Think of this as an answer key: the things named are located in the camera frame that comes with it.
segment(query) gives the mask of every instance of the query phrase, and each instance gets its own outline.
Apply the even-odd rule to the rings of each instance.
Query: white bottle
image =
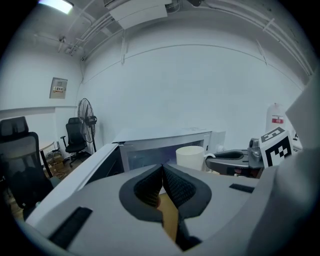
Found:
[[[274,103],[266,112],[265,132],[268,133],[277,127],[286,129],[286,110],[281,104]]]

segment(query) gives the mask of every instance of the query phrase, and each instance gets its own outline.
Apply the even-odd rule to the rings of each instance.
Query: metal bracket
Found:
[[[126,56],[126,30],[124,29],[122,32],[122,46],[121,46],[121,64],[125,64],[125,56]]]
[[[258,40],[256,40],[257,44],[258,44],[258,48],[259,48],[259,51],[260,51],[260,54],[263,56],[264,58],[264,62],[265,62],[265,65],[268,66],[268,63],[267,63],[267,60],[266,60],[266,56],[265,56],[265,51],[264,49],[262,48],[261,44],[259,43]]]
[[[273,22],[275,21],[275,18],[272,18],[262,29],[262,31],[265,31]]]

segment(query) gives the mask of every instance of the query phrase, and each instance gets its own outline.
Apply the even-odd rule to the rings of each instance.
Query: office chair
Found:
[[[39,154],[39,139],[29,132],[26,118],[0,121],[0,167],[16,203],[26,220],[60,180],[46,177]]]
[[[81,122],[78,117],[69,118],[68,123],[65,125],[66,132],[68,134],[68,146],[66,145],[65,137],[62,136],[60,139],[63,139],[63,143],[65,146],[65,152],[68,153],[75,153],[75,157],[70,162],[70,167],[72,167],[72,163],[80,159],[81,157],[81,150],[84,150],[87,146],[86,141],[84,140],[81,134]]]

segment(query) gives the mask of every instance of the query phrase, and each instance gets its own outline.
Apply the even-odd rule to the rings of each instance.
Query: fluorescent light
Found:
[[[39,4],[56,8],[65,14],[68,14],[73,7],[71,3],[64,0],[40,0]]]

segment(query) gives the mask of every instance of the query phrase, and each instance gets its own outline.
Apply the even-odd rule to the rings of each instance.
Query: framed notice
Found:
[[[51,83],[50,99],[64,99],[67,91],[67,79],[54,77]]]

